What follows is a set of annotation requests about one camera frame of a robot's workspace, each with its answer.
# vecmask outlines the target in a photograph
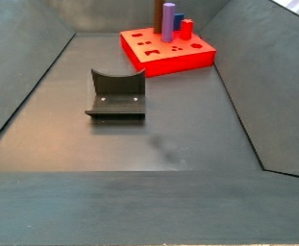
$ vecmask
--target red peg board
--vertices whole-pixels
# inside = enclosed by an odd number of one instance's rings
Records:
[[[135,69],[147,77],[213,65],[216,49],[195,34],[189,40],[173,33],[172,42],[161,41],[152,28],[120,32],[120,45]]]

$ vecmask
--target purple peg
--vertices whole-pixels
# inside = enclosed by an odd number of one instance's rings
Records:
[[[165,3],[163,5],[163,24],[161,24],[161,41],[171,42],[173,40],[175,25],[175,4]]]

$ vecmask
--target bin floor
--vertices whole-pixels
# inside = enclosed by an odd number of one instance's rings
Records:
[[[145,121],[94,122],[89,69],[133,68],[117,35],[77,36],[0,137],[0,172],[259,169],[213,67],[147,79]]]

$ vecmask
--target gray surface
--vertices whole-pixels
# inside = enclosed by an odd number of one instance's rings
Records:
[[[117,35],[73,38],[0,135],[0,172],[259,169],[212,67],[147,79],[144,124],[98,125],[90,68],[135,72]]]
[[[73,32],[38,0],[0,0],[0,129]]]
[[[299,179],[0,173],[0,245],[299,244]]]
[[[299,175],[299,16],[233,0],[201,35],[264,168]]]
[[[78,33],[116,33],[152,26],[152,0],[45,0]],[[228,0],[172,0],[199,31]]]

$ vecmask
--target black bracket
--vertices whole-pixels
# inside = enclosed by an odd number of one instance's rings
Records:
[[[94,88],[89,116],[145,116],[145,70],[129,76],[110,76],[90,69]]]

